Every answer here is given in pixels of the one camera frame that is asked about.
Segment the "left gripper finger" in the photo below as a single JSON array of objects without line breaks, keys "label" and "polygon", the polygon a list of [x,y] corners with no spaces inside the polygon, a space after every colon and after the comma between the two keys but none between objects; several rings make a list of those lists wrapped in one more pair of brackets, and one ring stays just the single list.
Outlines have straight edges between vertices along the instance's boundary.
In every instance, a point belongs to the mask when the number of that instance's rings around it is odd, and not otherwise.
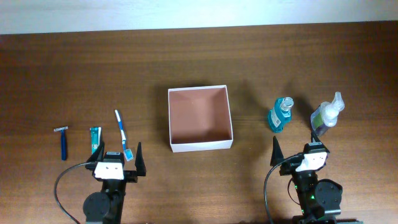
[{"label": "left gripper finger", "polygon": [[135,167],[136,167],[136,173],[137,176],[146,176],[146,165],[144,162],[144,158],[142,155],[142,144],[141,142],[138,142],[137,145],[137,152],[136,152],[136,160],[135,160]]},{"label": "left gripper finger", "polygon": [[87,162],[101,162],[104,156],[104,141],[100,141],[95,152],[87,159]]}]

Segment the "blue white toothbrush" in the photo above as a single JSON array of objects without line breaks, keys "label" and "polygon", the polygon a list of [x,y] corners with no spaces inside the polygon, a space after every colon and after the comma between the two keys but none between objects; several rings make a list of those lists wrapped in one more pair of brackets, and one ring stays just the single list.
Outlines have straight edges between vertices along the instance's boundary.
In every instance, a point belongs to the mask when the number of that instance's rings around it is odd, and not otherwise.
[{"label": "blue white toothbrush", "polygon": [[131,151],[130,148],[127,148],[127,139],[126,139],[126,134],[124,132],[124,128],[123,128],[123,122],[120,116],[120,113],[118,110],[115,110],[115,115],[116,115],[116,119],[118,122],[118,126],[119,126],[119,130],[121,133],[121,142],[122,142],[122,147],[123,147],[123,153],[124,153],[124,157],[126,158],[127,161],[131,161],[134,158],[134,155]]}]

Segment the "clear foam soap bottle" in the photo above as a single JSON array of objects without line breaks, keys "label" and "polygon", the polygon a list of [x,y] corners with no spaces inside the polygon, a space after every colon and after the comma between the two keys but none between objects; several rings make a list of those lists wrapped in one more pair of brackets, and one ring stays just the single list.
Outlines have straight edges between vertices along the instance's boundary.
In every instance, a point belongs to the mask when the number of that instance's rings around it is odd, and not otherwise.
[{"label": "clear foam soap bottle", "polygon": [[310,123],[312,131],[317,136],[322,136],[330,128],[334,127],[338,120],[338,115],[345,108],[345,103],[339,91],[335,93],[332,102],[325,101],[311,114]]}]

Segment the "teal toothpaste tube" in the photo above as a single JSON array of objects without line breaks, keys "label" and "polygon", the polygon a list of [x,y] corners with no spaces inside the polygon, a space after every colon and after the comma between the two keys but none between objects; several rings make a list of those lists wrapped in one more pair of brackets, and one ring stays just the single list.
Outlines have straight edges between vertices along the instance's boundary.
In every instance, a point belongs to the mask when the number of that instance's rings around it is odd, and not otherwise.
[{"label": "teal toothpaste tube", "polygon": [[91,153],[93,154],[100,142],[101,142],[101,131],[102,127],[91,127],[90,128],[90,136],[91,136]]}]

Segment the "blue mouthwash bottle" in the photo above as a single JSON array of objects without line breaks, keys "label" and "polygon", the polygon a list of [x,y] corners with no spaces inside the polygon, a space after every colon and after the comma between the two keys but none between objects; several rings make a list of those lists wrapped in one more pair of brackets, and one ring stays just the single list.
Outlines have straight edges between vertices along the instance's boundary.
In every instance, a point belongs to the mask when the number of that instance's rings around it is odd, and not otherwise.
[{"label": "blue mouthwash bottle", "polygon": [[267,120],[273,133],[281,133],[284,126],[292,119],[294,101],[291,97],[276,99],[274,107],[269,111]]}]

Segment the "blue disposable razor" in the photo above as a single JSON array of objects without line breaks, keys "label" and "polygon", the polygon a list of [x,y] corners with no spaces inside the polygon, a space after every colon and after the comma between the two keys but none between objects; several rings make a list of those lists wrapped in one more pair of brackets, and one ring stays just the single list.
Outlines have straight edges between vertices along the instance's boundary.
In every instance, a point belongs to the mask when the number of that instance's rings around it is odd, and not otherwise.
[{"label": "blue disposable razor", "polygon": [[62,157],[63,161],[67,160],[67,140],[66,140],[66,132],[65,132],[67,129],[68,129],[68,126],[62,126],[59,128],[55,128],[53,130],[54,132],[59,132],[61,134],[61,137],[60,137],[61,157]]}]

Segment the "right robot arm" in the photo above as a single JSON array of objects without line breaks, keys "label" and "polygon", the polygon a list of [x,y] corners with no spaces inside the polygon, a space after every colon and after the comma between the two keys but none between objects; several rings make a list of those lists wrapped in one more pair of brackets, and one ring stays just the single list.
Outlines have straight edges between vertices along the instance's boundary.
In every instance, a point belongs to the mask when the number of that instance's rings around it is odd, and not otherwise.
[{"label": "right robot arm", "polygon": [[291,176],[295,185],[302,214],[294,216],[292,223],[336,223],[336,216],[341,213],[340,203],[343,188],[330,180],[319,180],[317,172],[326,166],[330,151],[314,133],[311,141],[304,145],[303,151],[290,157],[284,157],[276,137],[272,139],[272,172],[279,168],[279,175]]}]

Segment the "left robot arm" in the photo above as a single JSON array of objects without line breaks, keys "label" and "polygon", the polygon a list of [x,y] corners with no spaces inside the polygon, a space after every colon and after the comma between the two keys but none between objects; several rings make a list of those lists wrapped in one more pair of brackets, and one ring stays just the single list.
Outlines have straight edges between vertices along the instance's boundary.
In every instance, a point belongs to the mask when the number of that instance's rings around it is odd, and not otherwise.
[{"label": "left robot arm", "polygon": [[136,183],[139,177],[146,176],[146,166],[142,156],[142,144],[137,145],[135,170],[124,169],[124,156],[120,152],[105,152],[104,142],[88,158],[86,169],[102,183],[99,192],[87,196],[83,203],[83,213],[87,223],[120,223],[126,185]]}]

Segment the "white cardboard box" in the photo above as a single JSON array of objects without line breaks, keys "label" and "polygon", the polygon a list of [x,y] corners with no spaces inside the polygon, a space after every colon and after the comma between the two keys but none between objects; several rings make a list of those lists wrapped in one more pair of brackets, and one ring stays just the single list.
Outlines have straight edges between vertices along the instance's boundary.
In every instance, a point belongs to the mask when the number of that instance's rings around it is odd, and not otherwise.
[{"label": "white cardboard box", "polygon": [[233,125],[226,85],[168,89],[172,152],[231,148]]}]

